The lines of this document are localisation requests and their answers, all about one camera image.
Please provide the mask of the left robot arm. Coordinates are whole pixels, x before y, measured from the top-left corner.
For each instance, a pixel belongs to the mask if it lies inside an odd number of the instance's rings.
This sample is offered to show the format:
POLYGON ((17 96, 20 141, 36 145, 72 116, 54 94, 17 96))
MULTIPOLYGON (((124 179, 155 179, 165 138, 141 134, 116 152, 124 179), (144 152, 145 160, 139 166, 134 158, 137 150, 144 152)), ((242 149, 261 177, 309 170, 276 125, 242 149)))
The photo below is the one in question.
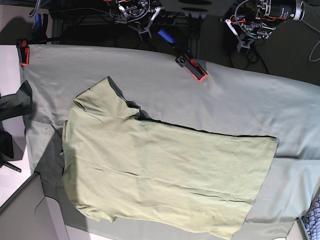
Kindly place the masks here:
POLYGON ((286 21, 301 21, 303 0, 243 0, 230 17, 235 34, 242 40, 268 39, 286 21))

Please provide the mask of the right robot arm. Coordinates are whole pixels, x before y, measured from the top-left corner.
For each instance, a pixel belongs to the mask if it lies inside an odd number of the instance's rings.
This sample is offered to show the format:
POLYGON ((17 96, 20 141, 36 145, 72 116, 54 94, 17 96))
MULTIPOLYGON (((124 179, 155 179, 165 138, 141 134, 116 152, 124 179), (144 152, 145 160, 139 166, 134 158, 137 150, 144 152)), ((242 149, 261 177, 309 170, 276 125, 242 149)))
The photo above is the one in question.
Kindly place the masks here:
POLYGON ((164 9, 159 0, 104 0, 117 24, 148 23, 164 9))

